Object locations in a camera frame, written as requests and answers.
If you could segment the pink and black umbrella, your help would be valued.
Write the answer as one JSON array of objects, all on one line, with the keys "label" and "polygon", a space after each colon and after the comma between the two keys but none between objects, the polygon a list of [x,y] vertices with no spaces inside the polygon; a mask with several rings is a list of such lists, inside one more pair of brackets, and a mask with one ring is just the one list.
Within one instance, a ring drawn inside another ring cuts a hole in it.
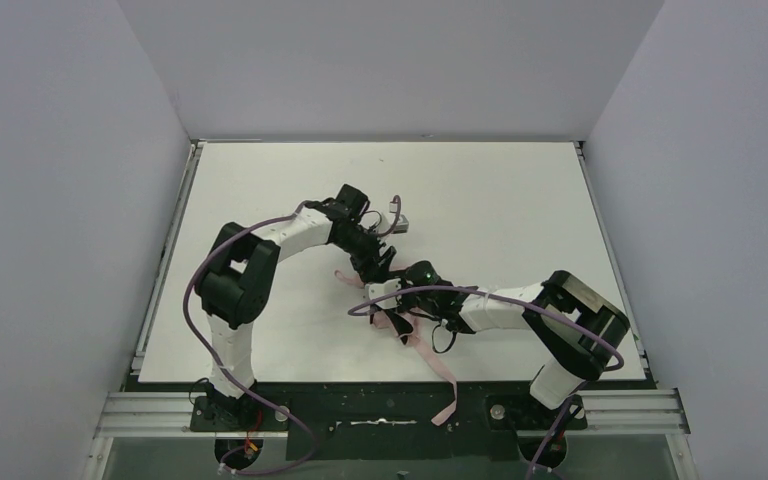
[{"label": "pink and black umbrella", "polygon": [[406,320],[407,324],[411,327],[409,333],[398,333],[396,327],[392,321],[383,312],[376,311],[369,316],[369,323],[376,329],[387,329],[404,345],[413,348],[416,353],[424,360],[427,366],[442,380],[449,383],[452,387],[453,400],[452,402],[439,411],[434,417],[431,418],[431,423],[436,427],[441,427],[447,420],[449,420],[457,409],[458,390],[457,380],[451,370],[443,363],[439,358],[439,355],[434,352],[433,347],[422,336],[420,327],[420,316],[418,313],[408,313],[400,317],[401,320]]}]

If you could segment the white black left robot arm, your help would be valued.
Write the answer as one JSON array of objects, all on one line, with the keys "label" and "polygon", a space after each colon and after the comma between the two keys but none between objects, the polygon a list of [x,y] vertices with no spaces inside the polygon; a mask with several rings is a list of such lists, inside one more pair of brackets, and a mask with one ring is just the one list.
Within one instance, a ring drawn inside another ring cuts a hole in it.
[{"label": "white black left robot arm", "polygon": [[372,227],[361,223],[368,197],[345,184],[324,200],[306,200],[287,216],[249,227],[225,224],[185,293],[196,294],[209,318],[206,341],[214,366],[212,388],[237,400],[254,383],[253,323],[265,309],[278,264],[309,248],[334,245],[348,254],[362,285],[384,283],[396,254],[385,239],[402,217],[399,196],[390,202],[391,219]]}]

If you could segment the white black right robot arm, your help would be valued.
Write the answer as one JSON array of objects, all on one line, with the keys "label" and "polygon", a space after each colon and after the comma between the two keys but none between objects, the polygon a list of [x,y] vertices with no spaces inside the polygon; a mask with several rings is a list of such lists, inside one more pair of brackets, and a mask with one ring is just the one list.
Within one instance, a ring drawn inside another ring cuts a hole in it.
[{"label": "white black right robot arm", "polygon": [[417,312],[453,335],[490,330],[528,330],[549,352],[530,382],[530,395],[555,410],[586,382],[619,370],[619,347],[630,330],[627,316],[566,270],[537,284],[492,291],[460,287],[420,261],[394,273],[395,313]]}]

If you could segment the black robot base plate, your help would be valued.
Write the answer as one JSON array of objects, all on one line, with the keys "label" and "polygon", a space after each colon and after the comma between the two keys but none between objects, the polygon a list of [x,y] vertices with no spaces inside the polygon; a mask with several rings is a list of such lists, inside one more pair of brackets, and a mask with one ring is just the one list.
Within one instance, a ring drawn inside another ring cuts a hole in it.
[{"label": "black robot base plate", "polygon": [[449,383],[267,383],[255,393],[270,406],[227,400],[205,386],[192,401],[190,429],[216,435],[215,456],[251,471],[266,442],[285,441],[287,461],[444,460],[535,457],[555,467],[566,434],[588,426],[584,402],[549,409],[527,381]]}]

